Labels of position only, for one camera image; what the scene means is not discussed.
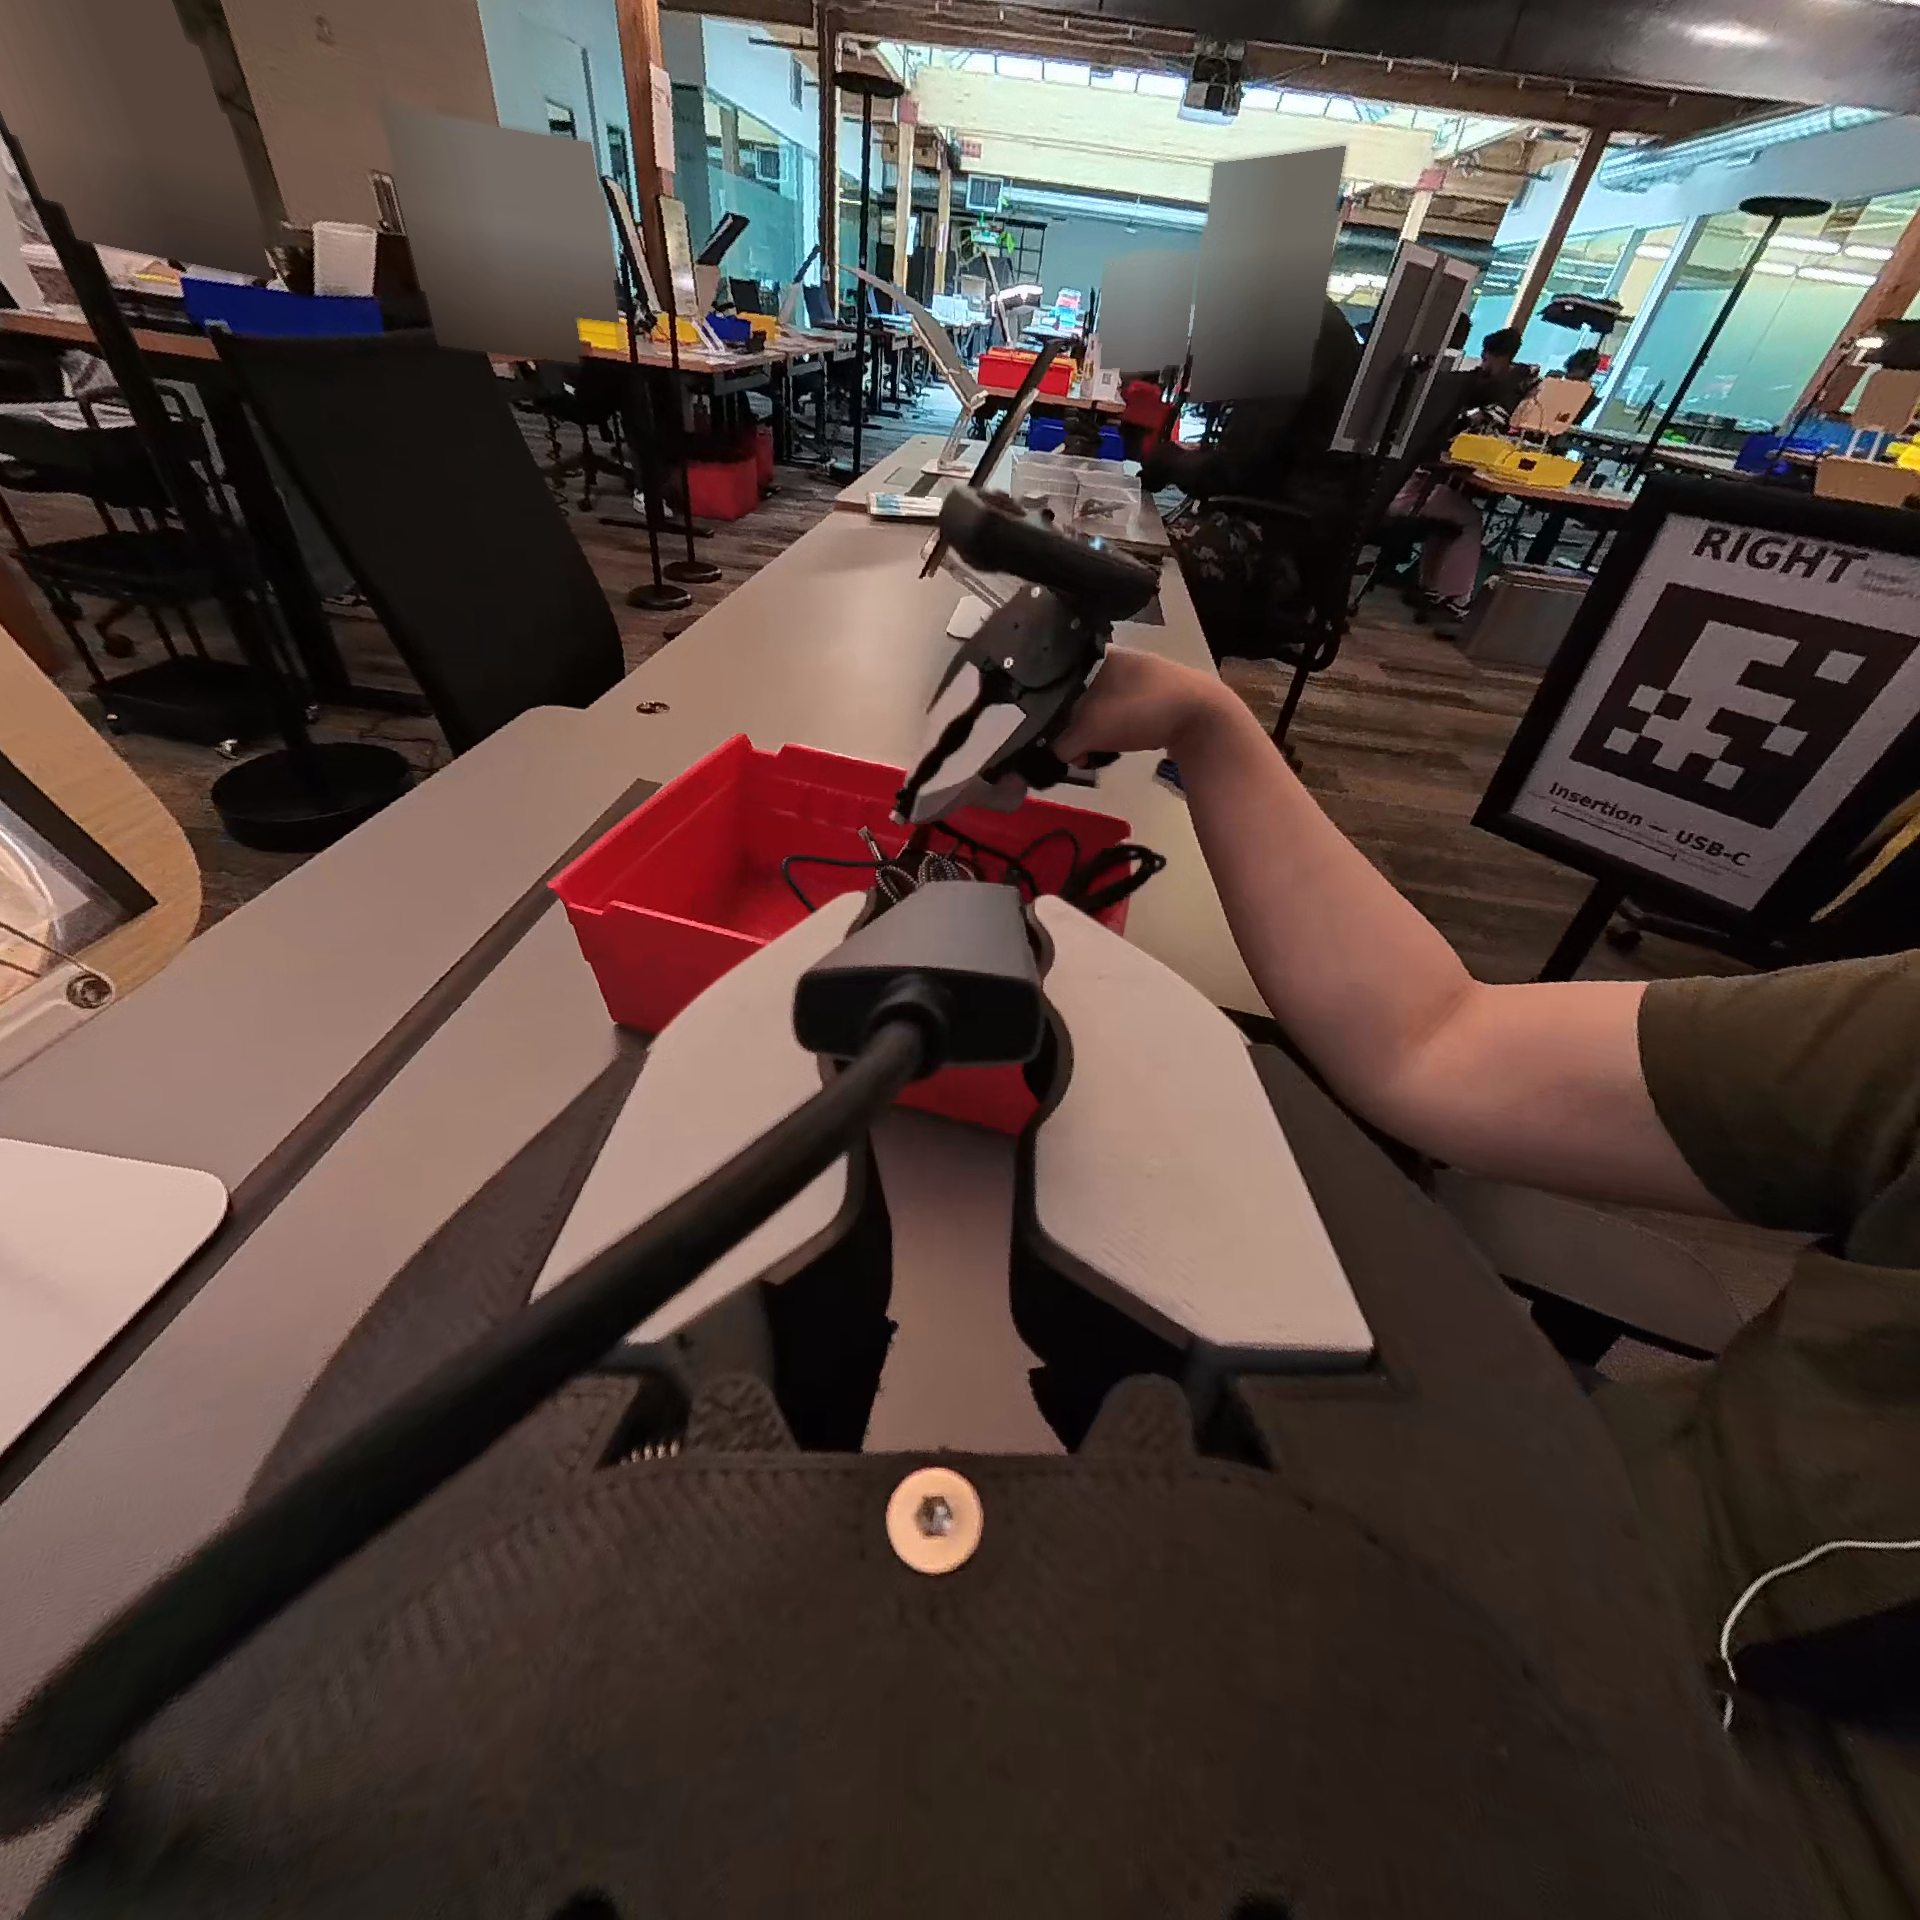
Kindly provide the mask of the red plastic bin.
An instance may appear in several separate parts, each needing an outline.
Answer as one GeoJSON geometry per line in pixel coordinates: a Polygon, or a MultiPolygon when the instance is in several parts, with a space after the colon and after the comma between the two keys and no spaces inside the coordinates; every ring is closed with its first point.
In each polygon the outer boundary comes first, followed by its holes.
{"type": "MultiPolygon", "coordinates": [[[[891,827],[903,771],[829,751],[758,751],[726,735],[617,820],[551,893],[617,1028],[661,1036],[726,970],[804,915],[865,893],[865,915],[932,884],[985,881],[1033,906],[1076,906],[1126,936],[1128,893],[1161,871],[1126,820],[1041,803],[891,827]]],[[[903,1112],[1015,1136],[1033,1119],[1033,1060],[922,1073],[903,1112]]]]}

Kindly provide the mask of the black column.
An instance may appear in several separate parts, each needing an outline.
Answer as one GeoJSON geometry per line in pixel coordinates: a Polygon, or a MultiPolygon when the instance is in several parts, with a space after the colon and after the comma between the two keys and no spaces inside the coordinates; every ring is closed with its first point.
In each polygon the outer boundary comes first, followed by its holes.
{"type": "Polygon", "coordinates": [[[486,357],[420,329],[214,340],[459,753],[623,684],[610,601],[486,357]]]}

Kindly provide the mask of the wooden stand board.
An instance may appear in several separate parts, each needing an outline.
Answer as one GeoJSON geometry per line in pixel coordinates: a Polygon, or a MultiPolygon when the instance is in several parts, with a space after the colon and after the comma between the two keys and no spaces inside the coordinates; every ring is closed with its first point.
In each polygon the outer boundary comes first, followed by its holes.
{"type": "Polygon", "coordinates": [[[13,1073],[185,956],[206,915],[206,871],[155,789],[87,727],[13,634],[0,643],[0,753],[13,753],[155,900],[146,917],[79,946],[79,960],[0,993],[0,1073],[13,1073]]]}

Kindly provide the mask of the person's right hand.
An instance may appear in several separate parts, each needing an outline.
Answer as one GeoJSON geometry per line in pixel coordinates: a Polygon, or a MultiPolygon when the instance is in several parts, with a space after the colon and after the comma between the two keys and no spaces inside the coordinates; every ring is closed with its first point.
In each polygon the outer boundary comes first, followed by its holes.
{"type": "Polygon", "coordinates": [[[1235,721],[1245,721],[1245,704],[1221,675],[1111,650],[1085,704],[1072,710],[1057,753],[1091,762],[1148,751],[1184,762],[1211,751],[1211,735],[1226,735],[1235,721]]]}

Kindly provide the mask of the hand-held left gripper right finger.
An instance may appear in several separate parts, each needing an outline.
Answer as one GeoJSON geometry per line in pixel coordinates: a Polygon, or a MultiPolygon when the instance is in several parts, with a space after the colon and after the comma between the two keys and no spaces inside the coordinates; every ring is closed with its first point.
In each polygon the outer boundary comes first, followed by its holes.
{"type": "Polygon", "coordinates": [[[1033,936],[1019,1339],[1064,1450],[1117,1381],[1169,1381],[1211,1433],[1245,1377],[1366,1377],[1376,1332],[1237,1021],[1064,900],[1033,936]]]}

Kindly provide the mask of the black round base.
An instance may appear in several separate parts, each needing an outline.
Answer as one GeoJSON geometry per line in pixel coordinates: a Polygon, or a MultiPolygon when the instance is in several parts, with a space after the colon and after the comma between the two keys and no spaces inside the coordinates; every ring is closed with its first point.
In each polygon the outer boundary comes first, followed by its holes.
{"type": "Polygon", "coordinates": [[[416,771],[387,742],[309,742],[234,762],[214,810],[247,850],[326,850],[408,797],[416,771]]]}

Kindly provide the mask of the blue storage bin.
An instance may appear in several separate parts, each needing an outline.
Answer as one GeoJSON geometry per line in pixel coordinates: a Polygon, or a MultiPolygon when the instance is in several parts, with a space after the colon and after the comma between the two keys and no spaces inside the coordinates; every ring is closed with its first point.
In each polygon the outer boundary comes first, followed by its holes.
{"type": "Polygon", "coordinates": [[[174,299],[192,329],[223,329],[247,340],[372,340],[387,329],[382,299],[368,290],[282,290],[185,271],[174,299]]]}

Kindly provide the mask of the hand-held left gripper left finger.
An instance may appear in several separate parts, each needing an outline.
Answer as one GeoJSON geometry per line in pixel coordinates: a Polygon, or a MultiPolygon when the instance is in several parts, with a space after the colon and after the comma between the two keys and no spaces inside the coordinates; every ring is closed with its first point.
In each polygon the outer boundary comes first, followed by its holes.
{"type": "MultiPolygon", "coordinates": [[[[792,1036],[792,999],[804,970],[845,946],[857,915],[865,893],[804,915],[652,1036],[530,1296],[572,1280],[825,1089],[825,1060],[792,1036]]],[[[879,1156],[857,1144],[648,1311],[597,1372],[665,1377],[679,1400],[715,1377],[758,1377],[778,1387],[804,1450],[857,1450],[886,1357],[891,1212],[879,1156]]]]}

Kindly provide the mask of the black office chair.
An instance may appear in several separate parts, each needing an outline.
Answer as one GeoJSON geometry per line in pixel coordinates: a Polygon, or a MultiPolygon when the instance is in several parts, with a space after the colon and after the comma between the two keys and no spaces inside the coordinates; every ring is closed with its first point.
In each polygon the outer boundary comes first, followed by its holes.
{"type": "Polygon", "coordinates": [[[1278,662],[1295,670],[1276,751],[1299,771],[1290,727],[1314,675],[1337,670],[1350,643],[1350,592],[1362,560],[1362,507],[1290,507],[1290,499],[1204,499],[1184,535],[1184,587],[1211,662],[1278,662]]]}
{"type": "Polygon", "coordinates": [[[0,406],[5,560],[48,601],[111,735],[192,742],[223,762],[275,742],[275,704],[206,643],[221,560],[185,532],[131,406],[0,406]]]}

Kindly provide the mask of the black fiducial tag card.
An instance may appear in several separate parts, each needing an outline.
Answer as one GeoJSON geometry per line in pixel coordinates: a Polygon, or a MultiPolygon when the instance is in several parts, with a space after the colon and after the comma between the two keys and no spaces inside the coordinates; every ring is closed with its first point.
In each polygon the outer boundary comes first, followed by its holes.
{"type": "Polygon", "coordinates": [[[1914,560],[1914,507],[1640,482],[1479,803],[1595,881],[1540,980],[1619,915],[1740,970],[1914,946],[1914,871],[1868,881],[1914,803],[1914,560]]]}

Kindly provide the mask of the white document stand frame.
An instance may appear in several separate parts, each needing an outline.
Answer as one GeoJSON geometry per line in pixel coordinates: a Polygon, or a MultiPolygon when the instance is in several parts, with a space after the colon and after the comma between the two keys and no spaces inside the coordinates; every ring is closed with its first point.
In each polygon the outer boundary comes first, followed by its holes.
{"type": "Polygon", "coordinates": [[[0,1442],[22,1450],[234,1216],[111,971],[5,946],[0,1442]]]}

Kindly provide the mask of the person's right forearm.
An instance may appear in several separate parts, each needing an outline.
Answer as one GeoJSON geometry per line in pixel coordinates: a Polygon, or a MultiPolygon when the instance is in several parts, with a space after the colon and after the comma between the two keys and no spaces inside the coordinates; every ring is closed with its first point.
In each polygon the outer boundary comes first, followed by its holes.
{"type": "Polygon", "coordinates": [[[1169,753],[1268,1014],[1353,1119],[1473,1176],[1731,1216],[1653,1119],[1640,980],[1479,980],[1226,688],[1169,753]]]}

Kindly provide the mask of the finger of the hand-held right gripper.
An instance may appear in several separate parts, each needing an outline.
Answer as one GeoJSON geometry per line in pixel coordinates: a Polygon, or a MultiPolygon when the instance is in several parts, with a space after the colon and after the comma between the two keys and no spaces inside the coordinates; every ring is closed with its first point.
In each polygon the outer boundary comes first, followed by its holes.
{"type": "Polygon", "coordinates": [[[1026,713],[976,713],[968,742],[962,742],[962,810],[1019,810],[1026,803],[1026,774],[1019,753],[1033,751],[1033,721],[1026,713]]]}
{"type": "Polygon", "coordinates": [[[999,704],[968,704],[932,721],[926,753],[891,797],[891,827],[937,827],[962,810],[999,762],[999,704]]]}

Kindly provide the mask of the grey usb hub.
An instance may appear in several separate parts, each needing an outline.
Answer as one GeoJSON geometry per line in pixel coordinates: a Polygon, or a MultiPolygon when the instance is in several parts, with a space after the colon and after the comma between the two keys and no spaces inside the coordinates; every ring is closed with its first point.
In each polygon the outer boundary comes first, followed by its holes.
{"type": "Polygon", "coordinates": [[[1026,900],[985,881],[932,881],[857,917],[797,971],[792,1036],[857,1060],[913,1036],[913,1073],[1019,1067],[1041,1054],[1051,999],[1026,900]]]}

